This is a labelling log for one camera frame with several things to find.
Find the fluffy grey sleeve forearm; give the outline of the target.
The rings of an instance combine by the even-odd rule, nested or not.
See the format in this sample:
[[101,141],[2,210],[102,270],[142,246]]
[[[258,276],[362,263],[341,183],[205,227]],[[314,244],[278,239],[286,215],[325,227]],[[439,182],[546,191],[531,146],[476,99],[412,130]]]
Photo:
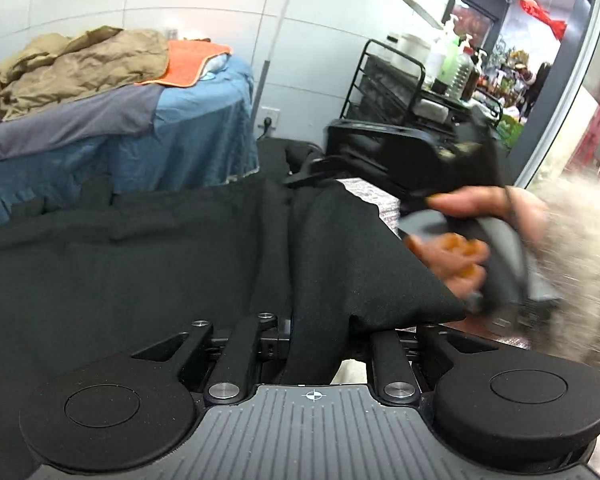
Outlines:
[[547,206],[533,253],[559,296],[548,319],[534,326],[532,347],[600,370],[600,184],[557,178],[532,192]]

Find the person right hand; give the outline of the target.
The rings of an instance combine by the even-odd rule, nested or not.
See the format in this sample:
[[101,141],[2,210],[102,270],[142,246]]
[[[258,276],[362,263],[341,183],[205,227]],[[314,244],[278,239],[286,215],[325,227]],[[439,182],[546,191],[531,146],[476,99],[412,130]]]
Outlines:
[[449,231],[430,240],[409,235],[404,244],[460,299],[478,292],[486,280],[491,248],[480,218],[508,223],[530,247],[540,244],[548,222],[547,204],[514,186],[465,186],[429,196],[427,206],[448,218]]

